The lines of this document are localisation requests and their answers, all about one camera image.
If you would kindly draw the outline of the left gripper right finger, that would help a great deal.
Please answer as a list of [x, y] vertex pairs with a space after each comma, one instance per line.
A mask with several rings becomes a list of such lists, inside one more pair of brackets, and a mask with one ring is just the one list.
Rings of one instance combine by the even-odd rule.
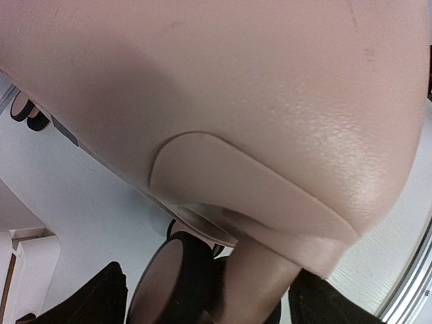
[[302, 270], [288, 292], [295, 324], [378, 324], [382, 320], [351, 302], [330, 283]]

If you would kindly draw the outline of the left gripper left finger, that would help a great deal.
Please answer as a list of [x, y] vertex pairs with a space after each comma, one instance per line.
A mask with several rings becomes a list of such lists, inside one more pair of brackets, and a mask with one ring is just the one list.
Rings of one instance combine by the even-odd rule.
[[16, 322], [122, 324], [127, 295], [126, 276], [120, 264], [112, 261], [61, 304], [39, 316], [29, 313]]

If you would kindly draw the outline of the pink hard-shell suitcase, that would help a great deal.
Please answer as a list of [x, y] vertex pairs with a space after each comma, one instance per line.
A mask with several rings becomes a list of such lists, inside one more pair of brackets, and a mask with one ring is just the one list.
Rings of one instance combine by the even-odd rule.
[[426, 1], [2, 1], [1, 71], [185, 231], [128, 323], [264, 323], [388, 215], [429, 83]]

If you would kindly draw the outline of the white plastic drawer unit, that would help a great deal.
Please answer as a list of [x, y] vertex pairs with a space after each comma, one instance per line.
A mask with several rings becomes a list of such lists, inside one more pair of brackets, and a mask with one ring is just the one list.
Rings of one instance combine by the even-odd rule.
[[57, 236], [45, 228], [1, 232], [1, 322], [40, 315], [59, 258]]

